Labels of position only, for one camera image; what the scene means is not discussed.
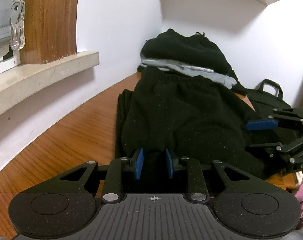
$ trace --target crosshair marking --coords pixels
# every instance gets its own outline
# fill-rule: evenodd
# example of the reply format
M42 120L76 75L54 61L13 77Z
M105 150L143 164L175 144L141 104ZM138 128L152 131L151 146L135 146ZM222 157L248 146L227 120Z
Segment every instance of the crosshair marking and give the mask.
M155 195L153 197L150 198L153 202L155 202L156 200L159 200L159 197L156 197Z

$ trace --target black sweatshirt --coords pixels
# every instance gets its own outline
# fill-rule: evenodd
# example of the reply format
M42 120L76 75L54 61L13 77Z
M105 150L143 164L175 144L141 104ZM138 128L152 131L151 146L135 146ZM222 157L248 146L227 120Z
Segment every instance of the black sweatshirt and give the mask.
M266 178L278 170L270 170L268 159L245 151L253 142L245 124L260 118L219 83L146 67L134 91L125 90L118 98L116 158L131 157L138 148L168 148L203 164L219 159Z

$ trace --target ribbed surface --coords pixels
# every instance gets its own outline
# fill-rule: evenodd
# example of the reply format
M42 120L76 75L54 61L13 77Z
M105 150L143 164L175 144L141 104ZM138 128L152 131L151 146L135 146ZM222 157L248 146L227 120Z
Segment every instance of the ribbed surface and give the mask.
M28 240L18 236L16 240ZM182 194L128 194L104 205L86 228L61 240L248 240L215 220L205 205Z

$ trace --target bag handle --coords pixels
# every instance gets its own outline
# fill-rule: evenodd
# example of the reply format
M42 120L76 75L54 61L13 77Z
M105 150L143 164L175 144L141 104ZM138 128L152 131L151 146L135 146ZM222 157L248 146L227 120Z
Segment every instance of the bag handle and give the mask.
M264 91L264 85L265 85L265 84L271 85L272 87L278 89L278 91L279 91L279 92L278 92L278 99L279 99L279 100L283 100L283 91L282 91L280 85L277 84L276 82L270 80L270 79L267 79L267 78L264 79L264 80L261 82L261 84L260 84L260 86L259 86L259 88L258 88L258 91L263 92L263 91Z

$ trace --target black garment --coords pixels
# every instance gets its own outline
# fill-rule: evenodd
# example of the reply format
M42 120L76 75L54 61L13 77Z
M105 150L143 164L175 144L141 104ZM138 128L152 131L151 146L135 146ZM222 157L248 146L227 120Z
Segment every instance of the black garment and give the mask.
M185 37L173 29L146 41L141 49L146 58L172 59L189 65L206 67L215 72L233 77L237 84L232 91L245 95L246 89L239 83L235 72L218 46L203 34Z
M251 141L245 124L259 118L219 83L146 67L135 90L119 95L115 155L131 157L137 148L147 152L168 148L203 164L220 159L266 178L269 160L264 164L244 150Z

